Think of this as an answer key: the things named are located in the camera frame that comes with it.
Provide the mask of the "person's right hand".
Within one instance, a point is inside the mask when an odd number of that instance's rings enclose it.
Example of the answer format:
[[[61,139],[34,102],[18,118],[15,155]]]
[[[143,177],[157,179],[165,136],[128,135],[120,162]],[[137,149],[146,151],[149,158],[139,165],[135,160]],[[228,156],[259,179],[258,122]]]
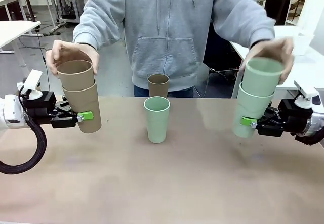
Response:
[[[90,45],[55,40],[51,50],[46,51],[46,64],[54,76],[58,76],[57,68],[68,61],[85,60],[93,65],[94,74],[98,74],[99,54]]]

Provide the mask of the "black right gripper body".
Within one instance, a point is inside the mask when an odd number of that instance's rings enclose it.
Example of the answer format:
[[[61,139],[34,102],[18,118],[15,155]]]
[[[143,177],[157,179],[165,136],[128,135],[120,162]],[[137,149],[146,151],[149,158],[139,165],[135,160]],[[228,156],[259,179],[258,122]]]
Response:
[[[298,107],[293,99],[282,99],[278,105],[278,111],[284,124],[280,126],[282,129],[277,137],[281,137],[283,132],[303,135],[313,113],[312,109]]]

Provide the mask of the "person's left hand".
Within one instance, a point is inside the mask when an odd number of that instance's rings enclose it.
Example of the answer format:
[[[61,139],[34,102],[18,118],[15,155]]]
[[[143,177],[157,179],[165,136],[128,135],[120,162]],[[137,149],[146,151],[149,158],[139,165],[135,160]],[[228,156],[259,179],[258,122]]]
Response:
[[[291,37],[258,41],[250,48],[248,54],[241,63],[239,72],[244,72],[247,62],[254,57],[271,58],[283,64],[284,70],[279,80],[279,84],[283,84],[294,64],[293,49],[294,44]]]

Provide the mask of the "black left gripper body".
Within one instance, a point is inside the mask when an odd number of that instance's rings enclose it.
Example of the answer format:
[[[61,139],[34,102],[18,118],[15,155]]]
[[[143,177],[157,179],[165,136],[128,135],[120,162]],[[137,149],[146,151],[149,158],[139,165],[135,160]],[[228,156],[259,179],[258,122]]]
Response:
[[[56,102],[54,92],[26,92],[24,94],[26,124],[29,125],[30,120],[38,125],[52,124]]]

